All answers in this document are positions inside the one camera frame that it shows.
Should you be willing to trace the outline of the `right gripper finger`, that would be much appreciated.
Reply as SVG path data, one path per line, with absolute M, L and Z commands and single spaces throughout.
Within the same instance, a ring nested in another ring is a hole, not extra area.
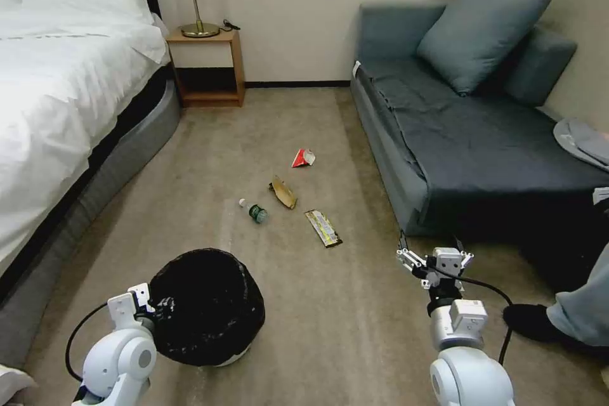
M 461 268 L 466 268 L 470 262 L 474 259 L 474 254 L 467 251 L 461 239 L 456 235 L 453 236 L 457 249 L 461 253 Z
M 396 258 L 416 278 L 427 278 L 428 269 L 426 261 L 409 249 L 403 230 L 400 231 Z

